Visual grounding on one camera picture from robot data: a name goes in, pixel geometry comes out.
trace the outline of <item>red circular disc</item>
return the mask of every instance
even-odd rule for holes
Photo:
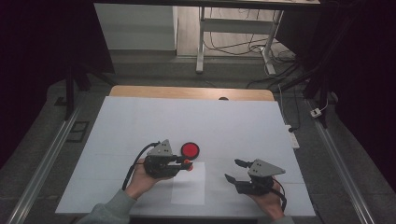
[[[195,143],[189,142],[181,147],[181,155],[185,156],[189,160],[194,160],[199,155],[199,147]]]

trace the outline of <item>gray sleeve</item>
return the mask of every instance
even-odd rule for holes
[[[281,219],[271,222],[271,224],[294,224],[291,217],[282,217]]]
[[[129,197],[120,189],[110,202],[97,204],[78,224],[128,224],[130,219],[129,211],[135,203],[135,199]]]

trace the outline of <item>wall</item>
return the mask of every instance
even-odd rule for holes
[[[176,7],[95,4],[95,9],[109,49],[176,49]]]

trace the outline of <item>human hand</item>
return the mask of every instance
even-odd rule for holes
[[[154,179],[146,174],[143,162],[145,159],[140,159],[134,166],[134,174],[132,175],[131,183],[126,187],[125,193],[131,198],[137,200],[143,193],[149,191],[157,182],[169,178]]]
[[[280,191],[280,185],[274,181],[273,189]],[[280,198],[276,194],[269,192],[263,195],[248,195],[272,220],[277,220],[285,215],[280,205]]]

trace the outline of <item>floor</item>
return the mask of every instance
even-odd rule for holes
[[[213,9],[213,14],[227,15],[226,10]],[[238,37],[233,43],[216,42],[215,45],[230,45],[238,41],[245,41],[246,36]],[[112,53],[112,60],[116,74],[111,75],[122,85],[148,86],[183,86],[207,88],[236,88],[245,89],[252,80],[268,78],[263,69],[263,62],[256,54],[248,57],[207,57],[205,71],[202,75],[195,74],[194,49],[185,56],[172,55],[133,55]],[[276,63],[276,71],[286,69],[289,63]],[[286,82],[300,76],[303,71],[298,69],[286,78],[268,78],[261,82],[251,83],[251,89],[276,90],[277,82]],[[89,137],[92,125],[100,110],[101,104],[108,95],[111,87],[95,76],[89,75],[92,88],[88,92],[79,92],[78,98],[86,96],[85,103],[77,117],[79,124],[87,127],[86,132],[70,133],[67,141],[52,166],[42,189],[38,193],[35,203],[27,214],[25,223],[76,223],[78,217],[56,215],[54,211],[61,199],[68,179],[74,171],[79,155]],[[353,202],[345,190],[333,161],[329,156],[320,135],[316,121],[309,115],[309,104],[314,100],[302,97],[305,83],[275,94],[279,106],[283,108],[285,120],[292,127],[299,141],[300,148],[295,150],[296,158],[302,170],[311,201],[316,208],[316,217],[294,217],[296,223],[361,223],[357,216]],[[61,124],[64,122],[65,109],[56,102],[64,97],[64,82],[52,85],[48,91],[48,100],[30,131],[25,135],[14,155],[7,165],[0,170],[0,223],[6,223],[15,205],[21,197],[26,185],[35,172],[46,150]],[[354,138],[353,134],[343,125],[334,112],[336,101],[332,98],[327,107],[328,131],[342,155],[346,167],[351,173],[356,186],[360,190],[364,201],[375,219],[375,223],[396,223],[396,195],[389,187],[384,177],[379,173],[368,157],[364,148]],[[186,222],[185,219],[173,219],[172,223]],[[201,219],[188,220],[190,223],[202,223]],[[255,223],[255,220],[212,220],[206,223]],[[162,223],[160,219],[135,218],[133,223]]]

